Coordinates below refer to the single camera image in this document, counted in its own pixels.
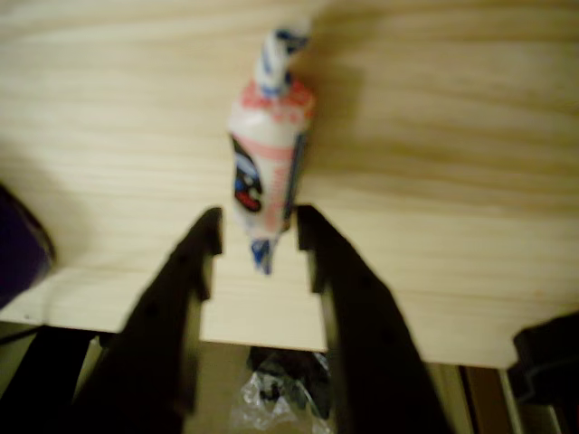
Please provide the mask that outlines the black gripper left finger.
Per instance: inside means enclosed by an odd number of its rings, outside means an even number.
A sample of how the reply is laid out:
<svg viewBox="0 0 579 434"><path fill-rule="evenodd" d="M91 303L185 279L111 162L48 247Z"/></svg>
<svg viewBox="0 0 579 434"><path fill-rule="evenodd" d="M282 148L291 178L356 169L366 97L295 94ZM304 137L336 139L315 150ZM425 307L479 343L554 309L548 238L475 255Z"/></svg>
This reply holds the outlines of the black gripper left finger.
<svg viewBox="0 0 579 434"><path fill-rule="evenodd" d="M141 295L67 413L70 433L179 433L195 412L202 306L222 248L205 210Z"/></svg>

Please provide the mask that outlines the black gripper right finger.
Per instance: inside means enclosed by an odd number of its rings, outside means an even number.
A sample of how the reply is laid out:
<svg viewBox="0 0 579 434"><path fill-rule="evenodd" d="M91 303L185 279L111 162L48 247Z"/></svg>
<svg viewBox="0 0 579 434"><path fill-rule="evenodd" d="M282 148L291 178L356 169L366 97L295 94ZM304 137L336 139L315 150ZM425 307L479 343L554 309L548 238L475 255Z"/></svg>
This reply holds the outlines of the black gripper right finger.
<svg viewBox="0 0 579 434"><path fill-rule="evenodd" d="M297 223L322 306L337 432L450 433L390 289L314 206L299 206Z"/></svg>

